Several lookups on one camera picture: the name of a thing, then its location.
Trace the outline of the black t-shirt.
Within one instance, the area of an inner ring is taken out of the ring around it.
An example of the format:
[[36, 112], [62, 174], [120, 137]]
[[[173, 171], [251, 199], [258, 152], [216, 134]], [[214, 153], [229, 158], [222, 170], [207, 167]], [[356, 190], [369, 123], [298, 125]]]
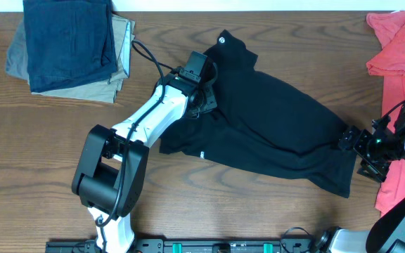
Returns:
[[206, 55], [218, 66], [217, 107], [173, 123], [160, 152], [203, 158], [282, 179], [306, 179], [349, 197], [356, 157], [339, 149], [347, 124], [294, 86], [255, 69], [257, 55], [230, 32]]

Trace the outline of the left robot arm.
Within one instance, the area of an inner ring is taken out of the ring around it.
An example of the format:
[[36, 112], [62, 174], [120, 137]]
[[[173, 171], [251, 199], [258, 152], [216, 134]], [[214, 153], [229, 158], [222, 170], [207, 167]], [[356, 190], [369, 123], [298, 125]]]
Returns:
[[97, 124], [87, 135], [72, 191], [91, 213], [97, 230], [85, 252], [128, 252], [134, 242], [130, 214], [146, 174], [151, 146], [182, 117], [216, 108], [216, 63], [189, 63], [160, 79], [151, 98], [131, 117], [108, 129]]

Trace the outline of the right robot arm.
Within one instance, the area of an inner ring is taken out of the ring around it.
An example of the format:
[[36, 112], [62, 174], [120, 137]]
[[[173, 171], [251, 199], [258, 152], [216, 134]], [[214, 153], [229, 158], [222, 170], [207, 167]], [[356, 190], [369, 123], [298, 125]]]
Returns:
[[[391, 162], [405, 160], [405, 100], [397, 107], [400, 111], [393, 131], [387, 128], [390, 116], [384, 115], [373, 121], [373, 133], [351, 126], [339, 143], [341, 149], [353, 150], [361, 158], [358, 173], [379, 183], [385, 180]], [[323, 233], [311, 251], [405, 252], [405, 197], [369, 231], [332, 228]]]

